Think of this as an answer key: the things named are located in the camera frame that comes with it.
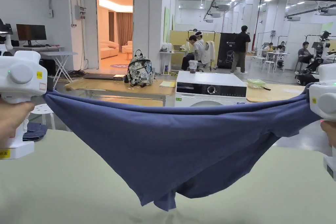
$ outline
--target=human hand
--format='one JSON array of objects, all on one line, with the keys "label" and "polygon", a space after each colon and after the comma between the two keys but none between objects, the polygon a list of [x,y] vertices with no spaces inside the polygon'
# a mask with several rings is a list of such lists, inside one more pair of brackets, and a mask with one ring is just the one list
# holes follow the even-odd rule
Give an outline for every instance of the human hand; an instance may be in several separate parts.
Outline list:
[{"label": "human hand", "polygon": [[323,121],[321,128],[328,136],[329,144],[336,147],[336,122]]},{"label": "human hand", "polygon": [[0,99],[0,141],[8,139],[33,109],[31,102],[11,104]]}]

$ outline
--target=black banner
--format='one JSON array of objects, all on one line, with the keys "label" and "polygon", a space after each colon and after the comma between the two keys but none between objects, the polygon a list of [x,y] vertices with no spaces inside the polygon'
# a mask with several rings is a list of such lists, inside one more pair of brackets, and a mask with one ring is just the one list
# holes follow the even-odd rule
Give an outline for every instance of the black banner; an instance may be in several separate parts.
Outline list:
[{"label": "black banner", "polygon": [[219,68],[231,69],[233,57],[235,54],[236,36],[236,33],[221,33],[217,61],[217,66]]}]

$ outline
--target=white controller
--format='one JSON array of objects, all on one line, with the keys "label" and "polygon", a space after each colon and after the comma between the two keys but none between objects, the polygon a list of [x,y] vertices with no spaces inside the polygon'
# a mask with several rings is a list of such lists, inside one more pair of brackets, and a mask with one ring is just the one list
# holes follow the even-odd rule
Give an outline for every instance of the white controller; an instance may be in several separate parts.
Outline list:
[{"label": "white controller", "polygon": [[[310,109],[325,120],[336,122],[336,64],[321,65],[319,73],[320,82],[309,87]],[[332,153],[332,157],[324,157],[324,166],[336,181],[335,147]]]},{"label": "white controller", "polygon": [[[48,73],[39,65],[40,58],[40,54],[34,51],[0,56],[0,95],[3,100],[19,103],[45,94]],[[15,159],[34,151],[34,142],[23,141],[24,133],[22,123],[9,139],[0,142],[0,159]]]}]

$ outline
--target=sofa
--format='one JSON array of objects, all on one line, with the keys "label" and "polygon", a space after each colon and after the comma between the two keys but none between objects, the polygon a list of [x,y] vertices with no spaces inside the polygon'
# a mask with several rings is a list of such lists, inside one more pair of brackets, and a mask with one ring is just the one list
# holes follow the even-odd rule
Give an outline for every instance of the sofa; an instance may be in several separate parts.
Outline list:
[{"label": "sofa", "polygon": [[126,48],[132,48],[133,47],[133,42],[128,41],[127,45],[122,46],[122,53],[126,53]]},{"label": "sofa", "polygon": [[118,53],[119,53],[119,45],[117,43],[108,40],[100,41],[101,59],[117,56]]}]

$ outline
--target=brown curtain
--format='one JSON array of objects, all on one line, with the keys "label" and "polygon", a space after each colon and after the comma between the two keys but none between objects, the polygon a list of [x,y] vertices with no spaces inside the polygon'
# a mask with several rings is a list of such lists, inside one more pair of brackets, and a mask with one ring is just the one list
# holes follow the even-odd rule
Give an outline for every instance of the brown curtain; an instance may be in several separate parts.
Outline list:
[{"label": "brown curtain", "polygon": [[122,46],[131,41],[133,37],[133,13],[117,12],[116,23],[118,26],[119,51]]},{"label": "brown curtain", "polygon": [[114,12],[109,12],[110,41],[114,42]]}]

